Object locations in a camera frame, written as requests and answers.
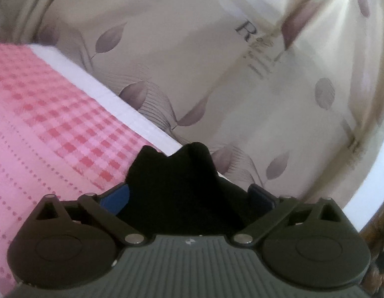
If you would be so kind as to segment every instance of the leaf pattern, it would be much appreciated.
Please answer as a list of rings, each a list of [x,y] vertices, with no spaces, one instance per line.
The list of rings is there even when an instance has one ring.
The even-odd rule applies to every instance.
[[[67,58],[76,63],[78,66],[82,67],[86,72],[96,76],[96,73],[92,67],[91,57],[87,50],[87,44],[83,38],[82,33],[78,29],[68,25],[61,25],[60,28],[61,36],[66,37],[66,39],[60,40],[58,49],[60,49],[61,53],[63,53]]]
[[[59,40],[59,30],[54,24],[45,25],[37,34],[37,42],[44,46],[55,46]]]
[[[378,100],[376,104],[375,115],[378,125],[381,125],[384,120],[384,96],[382,100]]]
[[[233,153],[228,147],[223,147],[211,154],[215,168],[220,174],[225,174],[232,163]]]
[[[121,72],[108,70],[100,66],[101,64],[99,62],[94,64],[94,76],[117,95],[122,92],[125,86],[141,80],[149,82],[152,78],[149,73],[149,68],[137,61],[122,64],[122,66],[118,68]]]
[[[362,16],[365,18],[370,17],[370,8],[368,6],[367,0],[358,0],[358,5]]]
[[[253,174],[255,174],[261,186],[263,186],[253,160],[237,146],[228,144],[213,147],[211,148],[211,158],[217,171],[229,178],[229,180],[248,183],[247,186],[249,186],[255,182],[253,177]]]
[[[290,152],[284,152],[271,161],[267,170],[266,176],[268,180],[278,178],[287,168]]]
[[[318,7],[319,5],[317,3],[310,1],[300,6],[287,17],[281,27],[285,49],[288,49],[292,45],[305,25],[316,13]]]
[[[171,102],[159,86],[146,82],[147,95],[145,102],[138,110],[148,120],[153,122],[163,131],[168,131],[175,126],[176,119]]]
[[[315,86],[315,100],[322,109],[331,108],[336,96],[333,83],[328,78],[321,78]]]
[[[176,134],[174,131],[171,131],[170,129],[165,131],[165,133],[167,133],[171,138],[176,140],[181,145],[187,145],[188,143],[191,143],[190,141],[184,139],[183,137],[179,136],[178,134]]]
[[[126,23],[123,23],[105,31],[96,41],[95,52],[106,53],[115,48],[123,36],[125,25]]]
[[[341,126],[344,129],[346,136],[348,137],[348,140],[352,141],[354,139],[354,135],[351,127],[349,126],[348,122],[345,119],[342,119]]]
[[[370,107],[376,85],[370,79],[370,69],[368,69],[367,66],[371,58],[370,40],[372,37],[368,34],[367,26],[361,27],[358,33],[354,44],[348,108],[356,120],[356,123],[361,125],[367,109]]]
[[[206,111],[206,104],[209,96],[202,98],[183,118],[178,121],[178,125],[181,127],[188,127],[197,123],[204,115]]]
[[[147,82],[141,80],[140,82],[130,84],[123,88],[119,94],[120,98],[127,102],[131,107],[139,110],[146,100],[148,94]]]
[[[378,291],[382,284],[382,275],[375,263],[370,264],[362,281],[362,286],[371,294]]]

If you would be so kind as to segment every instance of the black fabric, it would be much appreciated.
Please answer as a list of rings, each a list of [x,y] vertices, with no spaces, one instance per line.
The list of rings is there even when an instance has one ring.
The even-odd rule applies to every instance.
[[[117,217],[148,237],[231,236],[259,217],[247,193],[218,176],[201,143],[187,144],[170,157],[144,146],[126,183],[130,199]]]

